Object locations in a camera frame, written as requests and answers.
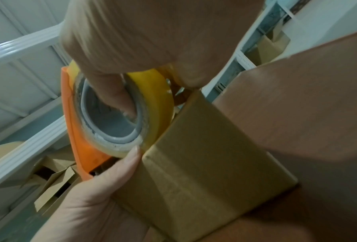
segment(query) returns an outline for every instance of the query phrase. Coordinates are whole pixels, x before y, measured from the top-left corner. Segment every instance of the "adhesive tape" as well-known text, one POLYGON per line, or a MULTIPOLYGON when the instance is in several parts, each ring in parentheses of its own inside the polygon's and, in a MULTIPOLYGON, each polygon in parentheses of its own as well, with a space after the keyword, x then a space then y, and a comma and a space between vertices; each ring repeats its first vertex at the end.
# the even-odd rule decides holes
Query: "adhesive tape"
POLYGON ((166 79, 155 69, 123 75, 126 89, 136 103, 137 119, 133 122, 99 101, 74 61, 67 72, 84 137, 108 155, 123 158, 135 145, 146 151, 172 121, 172 92, 166 79))

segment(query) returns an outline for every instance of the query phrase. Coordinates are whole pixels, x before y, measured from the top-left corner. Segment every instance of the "human hand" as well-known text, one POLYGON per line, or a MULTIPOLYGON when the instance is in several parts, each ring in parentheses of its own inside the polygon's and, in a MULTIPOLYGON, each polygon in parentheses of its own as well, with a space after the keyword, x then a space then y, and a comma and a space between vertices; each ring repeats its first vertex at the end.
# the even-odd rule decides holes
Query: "human hand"
POLYGON ((141 242, 148 227, 110 199, 133 175, 141 156, 135 147, 99 176, 72 188, 32 242, 141 242))
POLYGON ((225 66, 264 0, 71 0, 61 44, 98 97, 135 116, 121 73, 171 64, 181 85, 225 66))

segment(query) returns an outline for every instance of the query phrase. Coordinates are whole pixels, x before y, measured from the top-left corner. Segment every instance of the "person's right hand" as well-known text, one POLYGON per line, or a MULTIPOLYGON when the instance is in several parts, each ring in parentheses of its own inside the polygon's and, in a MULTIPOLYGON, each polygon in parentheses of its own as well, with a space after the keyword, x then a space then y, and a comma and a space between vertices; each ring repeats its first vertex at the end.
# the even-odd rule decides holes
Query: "person's right hand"
POLYGON ((264 0, 71 0, 61 44, 99 98, 135 115, 119 74, 170 63, 188 88, 228 62, 264 0))

